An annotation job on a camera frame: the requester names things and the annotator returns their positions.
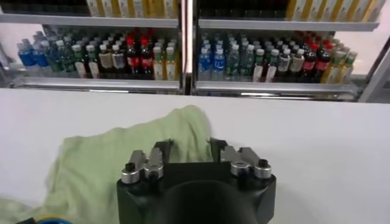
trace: white tabletop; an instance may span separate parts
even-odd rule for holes
[[[390,222],[390,105],[0,89],[0,195],[39,205],[66,137],[193,104],[277,177],[272,223]]]

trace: yellow drink bottle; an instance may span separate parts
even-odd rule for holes
[[[335,57],[332,59],[332,63],[325,70],[324,74],[321,77],[321,83],[333,84],[335,82],[336,76],[339,73],[339,64],[341,59],[346,53],[343,51],[336,51]]]
[[[339,70],[335,82],[337,84],[350,83],[351,74],[353,71],[353,62],[358,55],[357,52],[351,51],[347,57],[345,65]]]

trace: light green cloth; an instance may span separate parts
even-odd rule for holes
[[[116,182],[133,150],[144,150],[148,155],[157,141],[173,139],[170,162],[208,161],[209,138],[207,118],[195,106],[130,128],[66,138],[49,176],[43,206],[23,212],[26,208],[22,206],[10,206],[14,201],[1,200],[0,222],[59,214],[75,224],[119,223]]]

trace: blue bottle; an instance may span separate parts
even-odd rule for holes
[[[202,48],[198,64],[198,80],[208,81],[211,76],[211,60],[207,48]]]

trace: shelf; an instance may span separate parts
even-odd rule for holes
[[[357,96],[354,84],[330,85],[311,83],[251,83],[251,82],[196,82],[197,92],[224,93],[280,93],[280,94],[350,94]]]
[[[26,23],[68,26],[164,27],[176,28],[177,19],[103,18],[86,16],[46,16],[0,14],[0,23]]]
[[[110,90],[110,91],[179,91],[179,81],[154,80],[109,80],[109,79],[63,79],[22,77],[15,79],[12,88],[39,88],[64,90]]]
[[[200,28],[250,30],[373,31],[379,23],[200,19]]]

